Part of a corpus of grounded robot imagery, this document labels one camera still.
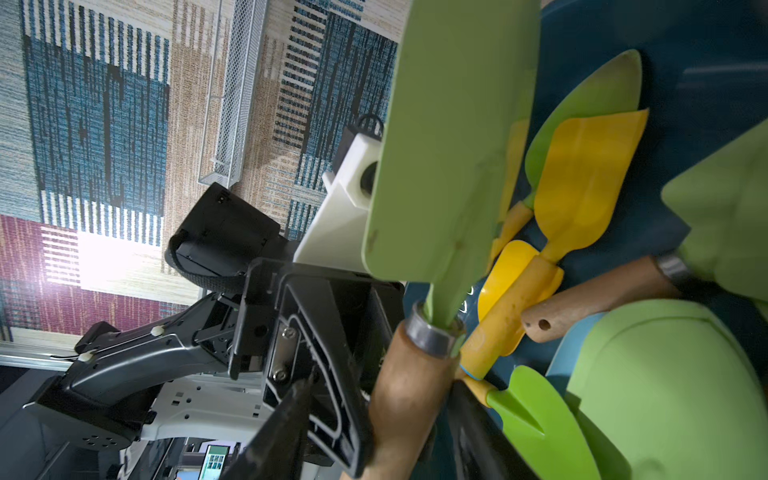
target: wire mesh basket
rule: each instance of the wire mesh basket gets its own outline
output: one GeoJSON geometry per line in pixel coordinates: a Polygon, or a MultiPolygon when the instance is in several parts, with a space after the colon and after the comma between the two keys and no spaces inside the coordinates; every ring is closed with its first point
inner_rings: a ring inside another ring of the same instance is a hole
{"type": "Polygon", "coordinates": [[[227,34],[221,15],[225,1],[220,0],[218,5],[197,181],[203,185],[217,182],[229,188],[243,173],[246,133],[269,0],[235,0],[228,41],[220,42],[220,37],[227,34]],[[215,81],[217,63],[224,59],[223,81],[215,81]]]}

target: gardening tool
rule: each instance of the gardening tool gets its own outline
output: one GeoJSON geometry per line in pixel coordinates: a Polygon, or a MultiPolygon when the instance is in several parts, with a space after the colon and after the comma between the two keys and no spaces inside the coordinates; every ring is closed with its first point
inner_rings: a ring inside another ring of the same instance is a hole
{"type": "Polygon", "coordinates": [[[535,370],[519,366],[509,388],[488,392],[487,400],[501,416],[509,442],[541,480],[600,480],[576,419],[535,370]]]}
{"type": "Polygon", "coordinates": [[[768,299],[760,276],[768,233],[768,120],[671,180],[662,201],[691,227],[676,253],[643,257],[554,295],[522,314],[536,342],[563,336],[578,320],[625,303],[674,298],[692,277],[768,299]]]}
{"type": "Polygon", "coordinates": [[[644,300],[595,323],[565,401],[602,478],[765,478],[768,409],[706,307],[644,300]]]}
{"type": "Polygon", "coordinates": [[[482,379],[525,334],[520,313],[555,275],[557,262],[592,245],[611,220],[648,110],[564,121],[554,133],[536,196],[546,247],[491,308],[462,347],[462,368],[482,379]]]}
{"type": "Polygon", "coordinates": [[[363,478],[407,478],[450,387],[456,313],[485,275],[522,160],[539,16],[535,0],[412,3],[362,255],[377,278],[432,288],[382,364],[363,478]]]}
{"type": "Polygon", "coordinates": [[[525,154],[525,176],[531,193],[507,212],[502,231],[493,241],[491,258],[496,258],[504,245],[533,218],[534,198],[555,129],[569,118],[637,110],[642,80],[640,54],[637,50],[627,50],[585,78],[552,111],[525,154]]]}
{"type": "MultiPolygon", "coordinates": [[[[478,295],[478,321],[483,321],[493,304],[501,298],[536,255],[538,255],[538,250],[522,240],[513,240],[507,243],[478,295]]],[[[545,287],[536,301],[541,302],[552,296],[562,283],[563,275],[563,269],[558,268],[552,281],[545,287]]]]}

